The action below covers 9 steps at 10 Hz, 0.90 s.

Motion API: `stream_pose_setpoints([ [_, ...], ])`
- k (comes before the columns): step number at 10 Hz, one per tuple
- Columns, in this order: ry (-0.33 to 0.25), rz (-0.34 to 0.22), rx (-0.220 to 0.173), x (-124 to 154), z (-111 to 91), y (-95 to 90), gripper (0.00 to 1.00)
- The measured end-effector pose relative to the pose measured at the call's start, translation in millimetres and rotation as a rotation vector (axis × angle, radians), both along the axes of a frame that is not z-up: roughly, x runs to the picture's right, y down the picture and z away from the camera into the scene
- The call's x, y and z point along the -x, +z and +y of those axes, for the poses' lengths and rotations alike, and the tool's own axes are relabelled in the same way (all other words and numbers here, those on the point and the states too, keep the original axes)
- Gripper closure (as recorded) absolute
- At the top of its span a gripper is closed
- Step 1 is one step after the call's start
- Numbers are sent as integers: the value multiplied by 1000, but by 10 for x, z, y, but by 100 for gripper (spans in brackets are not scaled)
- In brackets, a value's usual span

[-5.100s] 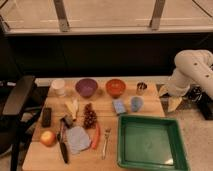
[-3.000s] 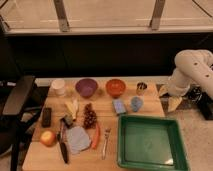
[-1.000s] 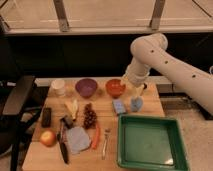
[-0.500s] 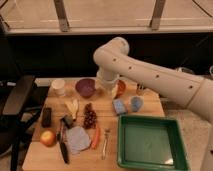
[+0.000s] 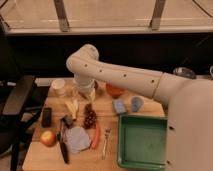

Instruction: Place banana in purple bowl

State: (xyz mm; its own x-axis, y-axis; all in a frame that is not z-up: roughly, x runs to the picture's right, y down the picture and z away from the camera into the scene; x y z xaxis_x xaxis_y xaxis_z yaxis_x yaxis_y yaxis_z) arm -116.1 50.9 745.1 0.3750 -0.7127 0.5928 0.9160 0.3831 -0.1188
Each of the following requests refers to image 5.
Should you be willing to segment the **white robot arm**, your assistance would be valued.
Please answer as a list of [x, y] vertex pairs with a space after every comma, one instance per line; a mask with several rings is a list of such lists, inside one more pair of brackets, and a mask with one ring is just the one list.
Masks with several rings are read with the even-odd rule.
[[66, 60], [78, 91], [94, 82], [126, 89], [167, 108], [165, 117], [119, 118], [117, 163], [144, 171], [213, 171], [213, 81], [104, 63], [85, 44]]

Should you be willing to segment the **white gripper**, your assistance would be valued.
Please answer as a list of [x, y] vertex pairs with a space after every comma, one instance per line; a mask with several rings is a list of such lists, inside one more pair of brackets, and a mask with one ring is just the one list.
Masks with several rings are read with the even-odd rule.
[[96, 99], [96, 91], [95, 87], [95, 80], [91, 77], [86, 77], [84, 75], [75, 74], [73, 79], [73, 84], [76, 88], [77, 92], [76, 98], [80, 99], [83, 98], [82, 95], [88, 96], [91, 102], [95, 101]]

